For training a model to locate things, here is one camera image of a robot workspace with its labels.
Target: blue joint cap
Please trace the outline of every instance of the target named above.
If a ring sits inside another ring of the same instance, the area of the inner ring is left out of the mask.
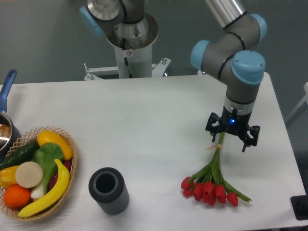
[[[96,23],[96,21],[92,18],[86,8],[83,6],[79,10],[80,17],[82,18],[83,22],[87,26],[87,28],[96,36],[103,36],[105,33],[100,28],[100,26]]]
[[[233,57],[231,69],[240,81],[256,85],[263,79],[265,59],[255,51],[240,51]]]
[[[201,40],[201,41],[197,42],[197,44],[192,49],[191,63],[198,70],[201,70],[201,68],[202,68],[203,54],[204,54],[204,51],[206,49],[206,46],[209,43],[210,42],[207,41],[207,40]]]
[[[260,27],[259,41],[261,41],[265,37],[266,33],[268,32],[268,25],[266,24],[264,18],[262,18],[258,14],[252,13],[250,16],[254,17],[256,21],[259,23],[259,27]]]

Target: black mount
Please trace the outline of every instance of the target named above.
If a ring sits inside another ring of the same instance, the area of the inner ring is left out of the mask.
[[[250,127],[248,125],[251,113],[246,115],[237,115],[237,112],[237,108],[234,108],[232,113],[230,113],[225,107],[223,107],[221,117],[212,112],[205,129],[213,136],[212,142],[215,141],[217,133],[224,131],[226,133],[238,136],[244,142],[242,152],[245,152],[246,147],[257,145],[260,126]]]
[[[308,196],[292,196],[291,204],[297,220],[308,219]]]

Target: pot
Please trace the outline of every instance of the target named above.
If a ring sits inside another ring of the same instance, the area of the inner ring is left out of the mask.
[[[20,138],[18,129],[6,115],[6,102],[16,75],[16,70],[10,70],[0,91],[0,163],[3,162],[13,143]]]

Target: yellow squash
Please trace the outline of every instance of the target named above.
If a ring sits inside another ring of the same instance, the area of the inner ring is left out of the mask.
[[[0,171],[0,187],[7,189],[12,185],[17,184],[15,179],[15,172],[18,167],[19,165],[13,167],[7,167]]]
[[[54,160],[58,166],[58,180],[55,186],[43,197],[24,207],[18,216],[27,218],[37,214],[57,202],[65,193],[69,183],[69,171],[59,159]]]
[[[42,146],[45,143],[58,144],[62,149],[64,160],[70,160],[73,156],[72,149],[65,141],[65,139],[63,139],[62,136],[53,131],[44,130],[40,132],[38,134],[38,143],[40,146]]]

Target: black cylindrical cup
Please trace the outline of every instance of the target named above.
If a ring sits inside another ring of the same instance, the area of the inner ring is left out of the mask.
[[[102,210],[111,215],[123,212],[129,203],[124,178],[112,167],[101,168],[91,176],[89,192]]]

